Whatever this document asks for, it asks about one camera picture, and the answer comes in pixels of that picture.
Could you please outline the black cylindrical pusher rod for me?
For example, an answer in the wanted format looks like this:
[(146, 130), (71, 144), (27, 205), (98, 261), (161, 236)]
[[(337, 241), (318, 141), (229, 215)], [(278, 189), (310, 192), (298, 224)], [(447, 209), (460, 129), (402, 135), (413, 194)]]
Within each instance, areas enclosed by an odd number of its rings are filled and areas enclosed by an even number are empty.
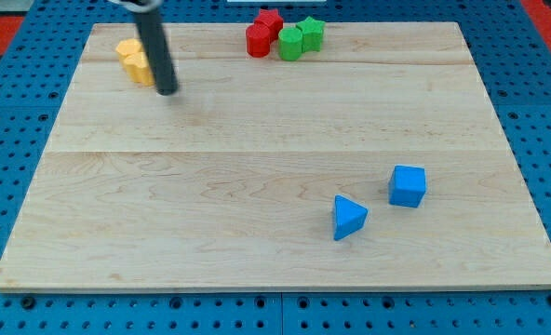
[(131, 11), (155, 80), (156, 92), (170, 96), (178, 91), (179, 82), (163, 27), (161, 4), (161, 1), (152, 0), (133, 1)]

